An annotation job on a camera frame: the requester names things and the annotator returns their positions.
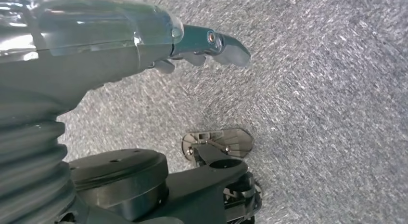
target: bolt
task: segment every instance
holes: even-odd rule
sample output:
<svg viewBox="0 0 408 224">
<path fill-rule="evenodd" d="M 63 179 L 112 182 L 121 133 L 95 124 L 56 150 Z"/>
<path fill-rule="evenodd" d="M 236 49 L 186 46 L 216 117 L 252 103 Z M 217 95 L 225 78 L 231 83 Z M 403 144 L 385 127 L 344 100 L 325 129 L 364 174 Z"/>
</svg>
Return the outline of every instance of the bolt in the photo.
<svg viewBox="0 0 408 224">
<path fill-rule="evenodd" d="M 192 155 L 193 153 L 194 153 L 193 149 L 191 147 L 189 147 L 189 150 L 187 150 L 187 154 Z"/>
</svg>

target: metal plate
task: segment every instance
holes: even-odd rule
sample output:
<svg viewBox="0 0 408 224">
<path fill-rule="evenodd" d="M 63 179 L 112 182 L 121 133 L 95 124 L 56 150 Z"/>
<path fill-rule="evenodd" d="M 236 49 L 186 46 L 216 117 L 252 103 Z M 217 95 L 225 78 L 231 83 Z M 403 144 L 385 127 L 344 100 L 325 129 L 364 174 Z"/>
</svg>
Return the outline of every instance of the metal plate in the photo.
<svg viewBox="0 0 408 224">
<path fill-rule="evenodd" d="M 210 144 L 231 157 L 244 158 L 253 147 L 252 137 L 241 129 L 210 132 L 190 132 L 183 137 L 181 149 L 185 158 L 193 160 L 195 144 Z"/>
</svg>

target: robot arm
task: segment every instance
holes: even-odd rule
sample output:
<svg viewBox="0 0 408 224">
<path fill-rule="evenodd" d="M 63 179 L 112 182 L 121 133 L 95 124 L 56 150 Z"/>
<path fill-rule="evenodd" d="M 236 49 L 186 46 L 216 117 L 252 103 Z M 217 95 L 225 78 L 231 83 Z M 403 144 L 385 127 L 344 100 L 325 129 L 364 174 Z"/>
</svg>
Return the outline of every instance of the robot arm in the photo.
<svg viewBox="0 0 408 224">
<path fill-rule="evenodd" d="M 237 66 L 250 59 L 236 39 L 154 5 L 0 0 L 0 223 L 252 222 L 261 205 L 253 176 L 210 136 L 188 149 L 196 169 L 170 175 L 165 156 L 151 150 L 70 166 L 57 143 L 57 116 L 87 91 L 149 68 L 171 73 L 169 60 L 202 65 L 206 56 Z"/>
</svg>

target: plastic cover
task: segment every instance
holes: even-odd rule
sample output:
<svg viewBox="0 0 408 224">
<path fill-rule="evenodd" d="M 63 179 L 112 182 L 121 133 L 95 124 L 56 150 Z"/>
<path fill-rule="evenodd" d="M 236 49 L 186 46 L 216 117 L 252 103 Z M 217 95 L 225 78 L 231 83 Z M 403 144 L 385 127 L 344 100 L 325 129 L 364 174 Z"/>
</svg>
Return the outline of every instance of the plastic cover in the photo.
<svg viewBox="0 0 408 224">
<path fill-rule="evenodd" d="M 124 0 L 0 0 L 0 62 L 178 43 L 182 23 L 155 5 Z"/>
</svg>

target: metal screw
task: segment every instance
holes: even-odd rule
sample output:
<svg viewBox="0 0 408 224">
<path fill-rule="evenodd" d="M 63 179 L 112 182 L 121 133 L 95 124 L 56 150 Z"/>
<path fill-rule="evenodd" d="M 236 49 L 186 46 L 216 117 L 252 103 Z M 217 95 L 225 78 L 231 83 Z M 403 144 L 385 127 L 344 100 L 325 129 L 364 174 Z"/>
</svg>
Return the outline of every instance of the metal screw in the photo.
<svg viewBox="0 0 408 224">
<path fill-rule="evenodd" d="M 214 43 L 215 40 L 216 40 L 216 36 L 214 34 L 214 31 L 209 31 L 207 33 L 207 41 L 212 44 Z"/>
</svg>

